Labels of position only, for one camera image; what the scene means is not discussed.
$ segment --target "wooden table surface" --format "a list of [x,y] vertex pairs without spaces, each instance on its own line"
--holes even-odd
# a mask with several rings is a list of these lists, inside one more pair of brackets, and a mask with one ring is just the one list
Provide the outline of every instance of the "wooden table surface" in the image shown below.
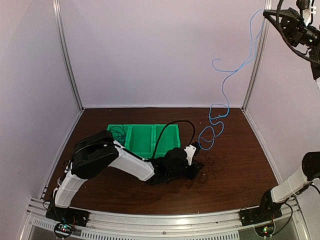
[[[212,116],[223,115],[215,108]],[[86,109],[75,127],[53,173],[44,199],[48,199],[63,175],[63,162],[70,159],[76,142],[105,130],[108,124],[166,124],[190,120],[196,138],[208,125],[207,108],[103,108]],[[224,120],[223,134],[210,151],[194,158],[204,163],[196,179],[148,185],[132,175],[107,167],[88,180],[71,206],[123,214],[209,213],[257,206],[262,194],[277,185],[266,156],[240,109],[231,109]],[[179,123],[181,147],[188,144],[192,128]],[[210,139],[212,133],[204,137]]]

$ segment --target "green plastic bin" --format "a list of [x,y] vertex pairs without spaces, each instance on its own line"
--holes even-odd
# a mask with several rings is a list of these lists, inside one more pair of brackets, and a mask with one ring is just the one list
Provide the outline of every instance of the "green plastic bin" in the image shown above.
[[[109,124],[115,140],[131,152],[145,159],[150,159],[154,153],[158,137],[165,124]],[[180,148],[178,125],[169,125],[163,132],[155,157],[163,157],[168,150]]]
[[[156,145],[157,140],[159,138],[159,135],[161,131],[164,129],[165,124],[155,124],[154,125],[154,145]],[[179,137],[179,127],[176,124],[169,125],[165,128],[158,147],[156,149],[155,157],[163,157],[168,150],[171,150],[173,148],[180,148],[181,142]]]
[[145,159],[152,157],[155,143],[154,126],[144,124],[133,124],[129,127],[125,148]]

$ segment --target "white backdrop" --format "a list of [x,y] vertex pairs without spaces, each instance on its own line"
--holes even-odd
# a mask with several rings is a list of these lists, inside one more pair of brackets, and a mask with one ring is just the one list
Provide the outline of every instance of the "white backdrop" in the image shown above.
[[0,2],[0,230],[15,240],[79,112],[52,0]]
[[[61,0],[70,60],[85,107],[225,104],[220,68],[249,56],[249,21],[264,0]],[[262,23],[257,17],[254,32]],[[252,64],[229,79],[241,107]]]
[[[283,8],[295,6],[287,0]],[[316,15],[313,25],[319,22]],[[307,152],[320,151],[320,92],[310,63],[295,55],[272,25],[248,111],[282,180],[301,166]],[[310,188],[298,199],[312,239],[318,240],[320,196]]]

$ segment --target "black mounting bracket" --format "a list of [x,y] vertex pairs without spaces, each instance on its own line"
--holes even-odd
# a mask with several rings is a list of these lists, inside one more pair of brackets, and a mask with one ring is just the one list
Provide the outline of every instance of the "black mounting bracket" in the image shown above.
[[272,219],[280,218],[282,203],[274,203],[271,197],[271,190],[266,191],[261,199],[260,206],[240,210],[242,226],[255,225]]
[[76,226],[86,227],[89,218],[89,212],[70,207],[53,207],[52,204],[50,204],[45,217],[71,226],[74,224]]

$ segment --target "blue cable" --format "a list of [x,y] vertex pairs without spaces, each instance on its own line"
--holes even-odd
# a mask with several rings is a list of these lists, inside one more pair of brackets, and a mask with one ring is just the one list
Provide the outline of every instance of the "blue cable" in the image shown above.
[[[229,103],[229,99],[225,93],[225,83],[227,81],[228,78],[230,78],[232,75],[236,74],[240,69],[242,69],[244,66],[250,64],[256,57],[257,57],[257,44],[258,44],[258,39],[262,33],[262,30],[263,30],[263,27],[264,27],[264,24],[265,24],[265,19],[263,18],[263,21],[262,21],[262,25],[261,25],[261,28],[260,28],[260,31],[259,33],[257,34],[257,36],[255,37],[255,40],[253,39],[253,34],[252,34],[252,21],[253,19],[255,18],[255,16],[260,13],[260,12],[263,12],[264,10],[258,10],[250,19],[250,55],[249,57],[241,64],[240,67],[238,67],[236,70],[221,70],[221,69],[218,69],[215,67],[215,61],[220,61],[221,59],[219,58],[216,58],[216,59],[213,59],[212,60],[212,67],[218,71],[218,72],[222,72],[222,73],[230,73],[222,82],[222,86],[221,86],[221,90],[222,90],[222,94],[223,96],[225,97],[226,99],[226,102],[227,104],[219,104],[219,103],[213,103],[211,104],[210,106],[210,111],[209,111],[209,122],[211,125],[208,125],[206,126],[202,132],[199,134],[199,137],[198,137],[198,143],[199,143],[199,147],[204,150],[204,151],[208,151],[210,150],[214,144],[215,144],[215,139],[218,138],[225,130],[225,124],[220,120],[220,121],[217,121],[218,119],[223,119],[223,118],[226,118],[229,113],[230,113],[230,103]],[[254,41],[254,56],[252,57],[252,54],[253,54],[253,41]],[[226,111],[226,114],[224,115],[218,115],[216,117],[211,117],[211,113],[212,113],[212,108],[213,106],[221,106],[221,107],[224,107],[224,108],[227,108],[227,111]],[[221,125],[222,128],[221,128],[221,131],[219,132],[219,134],[216,135],[216,132],[215,132],[215,129],[214,129],[214,126],[217,126],[217,125]],[[211,140],[206,140],[202,137],[202,135],[204,134],[204,132],[207,130],[207,129],[211,129],[212,130],[212,139]],[[201,143],[200,141],[203,140],[205,141],[206,143],[211,143],[211,146],[209,148],[204,148],[201,146]]]

